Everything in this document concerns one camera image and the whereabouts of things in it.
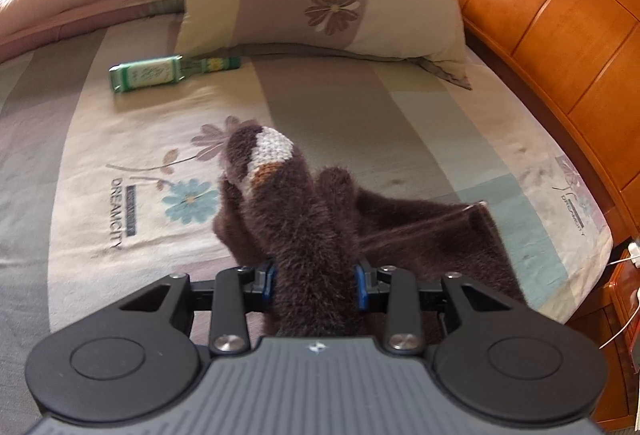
brown fur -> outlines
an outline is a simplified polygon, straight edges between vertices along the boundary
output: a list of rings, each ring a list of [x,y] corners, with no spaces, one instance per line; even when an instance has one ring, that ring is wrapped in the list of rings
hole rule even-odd
[[[269,166],[244,199],[236,186],[261,129],[242,128],[226,145],[214,231],[240,265],[273,259],[277,276],[268,335],[380,335],[383,318],[365,321],[356,308],[353,266],[360,255],[374,267],[396,265],[423,280],[459,271],[524,301],[481,204],[385,198],[357,187],[341,168],[326,168],[313,179],[297,147],[277,169]],[[423,316],[426,340],[437,342],[433,314]]]

blue flower print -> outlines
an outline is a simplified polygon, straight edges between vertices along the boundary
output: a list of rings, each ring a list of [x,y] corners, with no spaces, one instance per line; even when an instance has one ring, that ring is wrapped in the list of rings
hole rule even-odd
[[[178,182],[171,186],[173,195],[166,196],[162,202],[170,207],[164,212],[172,222],[181,220],[190,224],[195,219],[203,224],[218,208],[218,191],[211,190],[211,182],[198,182],[191,179],[188,183]]]

flower print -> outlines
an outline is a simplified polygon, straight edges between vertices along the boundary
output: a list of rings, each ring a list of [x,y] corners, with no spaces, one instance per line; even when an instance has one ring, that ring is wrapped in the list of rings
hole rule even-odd
[[[354,12],[360,6],[358,0],[311,0],[313,5],[305,9],[309,18],[309,26],[316,27],[316,32],[332,36],[335,31],[345,31],[349,22],[358,19]]]
[[[218,191],[209,191],[210,187],[211,182],[201,184],[197,179],[173,184],[173,195],[162,199],[162,202],[170,206],[164,214],[172,222],[181,220],[183,224],[190,224],[191,219],[195,219],[203,224],[218,208]]]
[[[211,160],[222,151],[225,145],[225,141],[231,137],[233,132],[242,126],[250,124],[257,124],[254,120],[246,120],[240,122],[235,116],[229,116],[225,119],[225,128],[220,129],[214,124],[203,124],[200,127],[202,135],[198,135],[191,139],[191,143],[196,146],[204,146],[203,149],[198,151],[196,159],[201,161]]]

metal screw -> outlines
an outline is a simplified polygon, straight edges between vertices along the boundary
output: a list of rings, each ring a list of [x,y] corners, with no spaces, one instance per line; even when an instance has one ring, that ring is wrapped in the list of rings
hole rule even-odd
[[[326,348],[326,344],[324,344],[322,341],[316,341],[314,343],[311,343],[307,348],[314,354],[319,354],[320,352],[324,351],[324,349]]]
[[[235,334],[229,334],[216,338],[213,342],[213,346],[220,352],[237,352],[244,348],[244,339]]]
[[[389,338],[389,345],[396,350],[415,350],[420,341],[413,334],[394,334]]]

circular pad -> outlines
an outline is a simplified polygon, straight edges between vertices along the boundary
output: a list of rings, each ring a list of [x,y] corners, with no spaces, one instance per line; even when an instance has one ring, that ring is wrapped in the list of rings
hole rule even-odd
[[[433,357],[455,399],[494,422],[529,428],[591,414],[607,378],[593,343],[528,309],[469,315]]]
[[[110,311],[36,345],[25,378],[41,410],[71,422],[109,423],[160,410],[199,370],[195,346],[166,319]]]
[[[562,365],[562,354],[545,341],[511,338],[489,349],[489,362],[500,373],[514,379],[544,379]]]
[[[94,339],[76,349],[71,366],[89,379],[108,381],[135,372],[145,362],[145,349],[124,338]]]

